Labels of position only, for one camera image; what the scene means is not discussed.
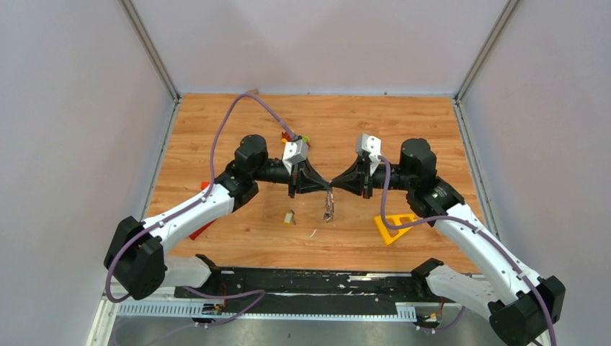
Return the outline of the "silver key with yellow tag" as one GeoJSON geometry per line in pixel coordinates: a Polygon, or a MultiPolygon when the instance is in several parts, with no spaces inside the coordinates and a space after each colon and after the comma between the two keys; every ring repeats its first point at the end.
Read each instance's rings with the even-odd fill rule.
{"type": "Polygon", "coordinates": [[[293,210],[288,210],[285,213],[285,217],[283,218],[283,224],[285,226],[289,226],[290,224],[293,224],[293,225],[296,224],[295,212],[293,210]]]}

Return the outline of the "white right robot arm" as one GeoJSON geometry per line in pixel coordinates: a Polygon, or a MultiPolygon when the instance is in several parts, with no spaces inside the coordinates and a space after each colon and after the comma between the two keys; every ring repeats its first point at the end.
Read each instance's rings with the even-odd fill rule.
{"type": "Polygon", "coordinates": [[[411,290],[429,301],[447,298],[486,319],[507,345],[556,345],[565,286],[556,277],[542,277],[512,254],[481,222],[463,196],[437,173],[437,157],[423,138],[401,144],[399,161],[381,153],[379,138],[357,141],[353,165],[333,178],[331,186],[364,198],[375,188],[383,195],[402,190],[420,224],[426,223],[456,244],[481,271],[482,280],[428,259],[413,270],[411,290]]]}

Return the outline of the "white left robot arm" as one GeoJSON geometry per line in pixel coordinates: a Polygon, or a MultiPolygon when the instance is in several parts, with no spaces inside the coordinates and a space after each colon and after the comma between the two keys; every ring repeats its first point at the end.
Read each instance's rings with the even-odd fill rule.
{"type": "Polygon", "coordinates": [[[135,300],[172,286],[189,286],[204,298],[215,296],[221,280],[209,264],[169,252],[203,226],[245,206],[258,193],[259,182],[285,184],[290,197],[331,188],[309,162],[302,139],[286,143],[281,159],[271,159],[262,136],[245,136],[233,161],[203,191],[157,216],[142,221],[128,216],[118,223],[104,259],[107,278],[116,279],[135,300]]]}

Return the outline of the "large keyring with keys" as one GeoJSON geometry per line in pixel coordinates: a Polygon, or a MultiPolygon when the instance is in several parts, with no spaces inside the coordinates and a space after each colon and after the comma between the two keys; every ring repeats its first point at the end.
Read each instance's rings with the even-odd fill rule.
{"type": "Polygon", "coordinates": [[[323,220],[326,223],[330,223],[334,220],[334,193],[331,187],[326,191],[323,220]]]}

